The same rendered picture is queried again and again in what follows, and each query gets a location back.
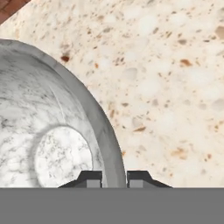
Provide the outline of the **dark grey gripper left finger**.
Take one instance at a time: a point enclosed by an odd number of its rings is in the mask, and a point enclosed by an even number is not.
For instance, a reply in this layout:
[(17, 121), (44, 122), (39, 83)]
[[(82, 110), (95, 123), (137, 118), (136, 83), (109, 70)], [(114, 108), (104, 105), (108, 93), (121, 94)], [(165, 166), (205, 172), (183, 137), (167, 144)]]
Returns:
[(77, 179), (70, 181), (60, 188), (102, 188), (101, 171), (81, 171)]

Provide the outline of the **white marble bowl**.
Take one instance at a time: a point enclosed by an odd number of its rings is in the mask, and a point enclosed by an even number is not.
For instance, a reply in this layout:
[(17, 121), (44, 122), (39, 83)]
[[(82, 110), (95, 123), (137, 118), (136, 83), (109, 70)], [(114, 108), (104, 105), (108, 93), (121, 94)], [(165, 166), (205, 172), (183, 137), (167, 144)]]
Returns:
[(100, 171), (126, 185), (121, 150), (102, 107), (57, 60), (0, 39), (0, 187), (59, 187)]

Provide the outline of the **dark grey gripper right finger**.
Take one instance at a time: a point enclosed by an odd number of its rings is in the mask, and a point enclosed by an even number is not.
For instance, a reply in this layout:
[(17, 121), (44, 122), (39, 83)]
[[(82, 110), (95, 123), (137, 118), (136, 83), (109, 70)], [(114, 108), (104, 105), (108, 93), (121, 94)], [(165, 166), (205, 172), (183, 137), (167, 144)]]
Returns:
[(158, 180), (152, 178), (147, 171), (127, 171), (127, 187), (128, 188), (170, 188)]

